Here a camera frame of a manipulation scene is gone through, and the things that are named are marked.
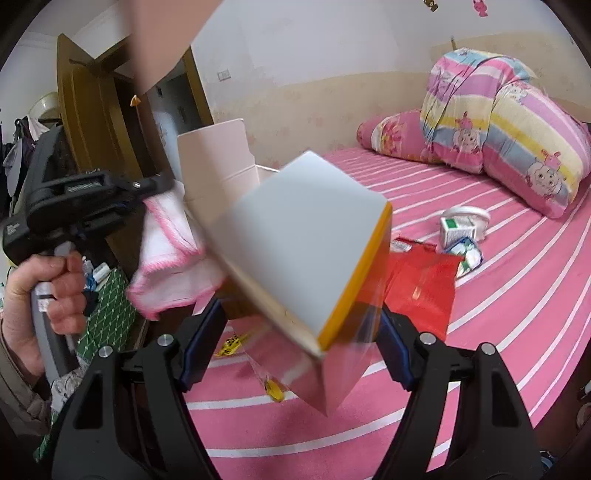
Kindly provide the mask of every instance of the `metal screw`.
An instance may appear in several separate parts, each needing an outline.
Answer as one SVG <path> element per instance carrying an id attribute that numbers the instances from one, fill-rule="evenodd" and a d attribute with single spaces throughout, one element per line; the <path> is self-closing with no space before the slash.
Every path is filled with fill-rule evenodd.
<path id="1" fill-rule="evenodd" d="M 494 355 L 496 348 L 492 343 L 483 343 L 480 348 L 485 355 Z"/>
<path id="2" fill-rule="evenodd" d="M 174 342 L 174 337 L 169 333 L 165 333 L 164 335 L 160 335 L 157 341 L 160 346 L 168 346 Z"/>
<path id="3" fill-rule="evenodd" d="M 432 345 L 437 342 L 437 338 L 430 332 L 423 332 L 421 335 L 418 336 L 418 339 L 421 340 L 422 343 L 425 345 Z"/>
<path id="4" fill-rule="evenodd" d="M 113 347 L 111 347 L 110 345 L 105 345 L 99 348 L 99 357 L 101 358 L 107 358 L 111 356 L 112 353 Z"/>

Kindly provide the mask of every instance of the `finger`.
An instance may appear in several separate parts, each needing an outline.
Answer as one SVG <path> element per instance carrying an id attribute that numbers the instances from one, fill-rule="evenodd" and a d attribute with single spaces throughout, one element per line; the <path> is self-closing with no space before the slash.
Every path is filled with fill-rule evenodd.
<path id="1" fill-rule="evenodd" d="M 77 251 L 70 252 L 67 256 L 68 272 L 82 273 L 82 255 Z"/>
<path id="2" fill-rule="evenodd" d="M 52 301 L 47 307 L 47 316 L 52 322 L 82 313 L 86 307 L 86 298 L 82 293 Z"/>
<path id="3" fill-rule="evenodd" d="M 51 282 L 53 296 L 57 299 L 79 294 L 85 285 L 86 279 L 82 273 L 64 273 Z"/>
<path id="4" fill-rule="evenodd" d="M 76 335 L 84 332 L 86 327 L 86 317 L 81 313 L 69 315 L 67 317 L 51 323 L 51 328 L 58 335 Z"/>
<path id="5" fill-rule="evenodd" d="M 40 281 L 48 281 L 58 276 L 66 266 L 66 259 L 33 255 L 25 260 L 10 275 L 7 296 L 28 296 Z"/>

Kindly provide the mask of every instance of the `orange edge strip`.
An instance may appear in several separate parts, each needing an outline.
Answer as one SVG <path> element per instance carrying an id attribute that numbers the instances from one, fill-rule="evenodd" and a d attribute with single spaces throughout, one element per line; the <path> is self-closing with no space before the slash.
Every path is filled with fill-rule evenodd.
<path id="1" fill-rule="evenodd" d="M 378 223 L 369 238 L 369 242 L 365 247 L 361 258 L 359 259 L 359 263 L 357 263 L 357 266 L 353 271 L 353 275 L 351 275 L 347 286 L 343 290 L 335 309 L 331 312 L 326 325 L 318 335 L 318 343 L 322 350 L 328 350 L 339 334 L 339 330 L 343 326 L 365 278 L 368 276 L 369 269 L 374 262 L 375 255 L 384 237 L 384 229 L 387 227 L 391 218 L 392 205 L 388 202 L 379 217 Z"/>

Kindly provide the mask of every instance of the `red plastic bag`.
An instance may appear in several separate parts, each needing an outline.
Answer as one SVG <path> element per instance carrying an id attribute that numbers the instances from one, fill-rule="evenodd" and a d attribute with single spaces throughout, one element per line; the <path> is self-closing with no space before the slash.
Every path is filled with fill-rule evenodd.
<path id="1" fill-rule="evenodd" d="M 434 245 L 398 240 L 411 248 L 404 253 L 390 252 L 386 305 L 410 318 L 419 332 L 431 332 L 445 340 L 462 258 L 438 254 Z"/>

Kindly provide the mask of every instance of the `pink bedsheet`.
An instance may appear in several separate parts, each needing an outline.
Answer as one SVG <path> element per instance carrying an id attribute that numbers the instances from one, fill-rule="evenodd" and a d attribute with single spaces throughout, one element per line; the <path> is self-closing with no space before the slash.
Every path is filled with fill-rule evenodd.
<path id="1" fill-rule="evenodd" d="M 360 148 L 326 158 L 392 202 L 392 226 L 436 243 L 439 214 L 453 205 L 487 209 L 485 263 L 457 282 L 449 345 L 493 342 L 538 423 L 564 387 L 590 338 L 589 182 L 564 217 L 551 220 L 487 177 L 383 157 Z M 450 385 L 431 466 L 446 457 L 457 407 Z M 294 395 L 273 403 L 243 355 L 214 359 L 186 395 L 224 480 L 364 480 L 390 444 L 408 394 L 375 349 L 372 365 L 326 418 Z"/>

